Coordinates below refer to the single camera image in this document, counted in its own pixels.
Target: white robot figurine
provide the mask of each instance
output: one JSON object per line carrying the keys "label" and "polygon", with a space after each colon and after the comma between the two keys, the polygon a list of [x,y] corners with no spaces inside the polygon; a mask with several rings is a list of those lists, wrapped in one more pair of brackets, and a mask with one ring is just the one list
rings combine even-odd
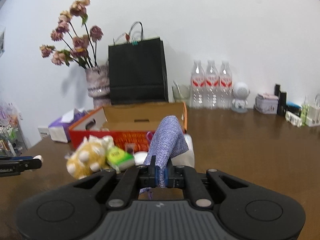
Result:
{"label": "white robot figurine", "polygon": [[234,99],[232,100],[231,109],[238,113],[247,112],[248,105],[247,97],[250,95],[250,90],[246,83],[238,82],[233,87]]}

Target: brown table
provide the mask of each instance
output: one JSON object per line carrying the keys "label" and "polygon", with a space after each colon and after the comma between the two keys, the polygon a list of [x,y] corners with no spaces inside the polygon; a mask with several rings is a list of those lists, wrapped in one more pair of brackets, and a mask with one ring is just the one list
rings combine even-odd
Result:
{"label": "brown table", "polygon": [[[293,127],[282,117],[255,111],[190,109],[188,133],[198,172],[216,168],[296,199],[307,216],[299,240],[320,239],[320,128]],[[73,181],[64,159],[70,150],[45,138],[26,154],[42,155],[41,169],[0,178],[0,239],[20,239],[14,212],[21,201]],[[155,199],[181,197],[178,189],[154,194]]]}

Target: water bottle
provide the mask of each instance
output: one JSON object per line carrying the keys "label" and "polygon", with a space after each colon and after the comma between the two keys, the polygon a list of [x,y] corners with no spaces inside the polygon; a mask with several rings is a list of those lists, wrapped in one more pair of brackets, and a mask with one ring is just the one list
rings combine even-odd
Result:
{"label": "water bottle", "polygon": [[200,60],[194,60],[191,73],[191,98],[190,105],[193,108],[204,107],[205,75]]}
{"label": "water bottle", "polygon": [[220,93],[219,107],[231,108],[232,73],[227,61],[222,61],[220,69]]}
{"label": "water bottle", "polygon": [[208,66],[205,73],[205,85],[207,92],[205,107],[209,109],[213,109],[218,106],[217,103],[219,82],[219,73],[214,65],[214,60],[208,60]]}

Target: dried flower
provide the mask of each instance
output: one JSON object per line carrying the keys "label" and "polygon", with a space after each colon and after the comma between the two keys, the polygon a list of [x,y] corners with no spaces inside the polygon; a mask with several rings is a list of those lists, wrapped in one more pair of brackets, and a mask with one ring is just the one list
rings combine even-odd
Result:
{"label": "dried flower", "polygon": [[89,4],[90,0],[75,0],[70,6],[70,14],[83,17],[87,14],[85,6],[88,6]]}
{"label": "dried flower", "polygon": [[51,59],[51,62],[55,65],[62,65],[66,59],[66,55],[60,51],[55,51],[53,54],[53,57]]}
{"label": "dried flower", "polygon": [[58,27],[56,28],[57,33],[66,33],[69,31],[69,23],[62,21],[59,22]]}
{"label": "dried flower", "polygon": [[39,48],[41,50],[41,56],[44,58],[50,56],[50,54],[53,52],[52,50],[54,49],[54,46],[42,45]]}
{"label": "dried flower", "polygon": [[79,58],[79,57],[87,57],[88,56],[88,51],[86,49],[73,49],[70,51],[70,54],[72,57]]}
{"label": "dried flower", "polygon": [[90,0],[80,0],[80,3],[82,3],[84,6],[90,5]]}
{"label": "dried flower", "polygon": [[68,11],[62,11],[59,16],[59,22],[70,22],[72,15]]}
{"label": "dried flower", "polygon": [[81,52],[83,49],[87,50],[89,45],[89,37],[88,35],[83,35],[82,37],[73,37],[72,42],[75,50]]}
{"label": "dried flower", "polygon": [[97,25],[94,25],[91,27],[90,37],[93,42],[100,41],[102,36],[103,36],[102,30]]}
{"label": "dried flower", "polygon": [[63,33],[57,33],[56,30],[52,30],[50,37],[53,41],[61,41],[63,38]]}

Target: patterned vase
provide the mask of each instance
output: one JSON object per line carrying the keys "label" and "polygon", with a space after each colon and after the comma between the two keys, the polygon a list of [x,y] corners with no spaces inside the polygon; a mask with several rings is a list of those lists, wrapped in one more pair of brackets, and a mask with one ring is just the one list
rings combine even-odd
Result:
{"label": "patterned vase", "polygon": [[93,98],[94,109],[103,105],[111,105],[108,64],[100,68],[86,69],[85,77],[88,84],[88,95]]}

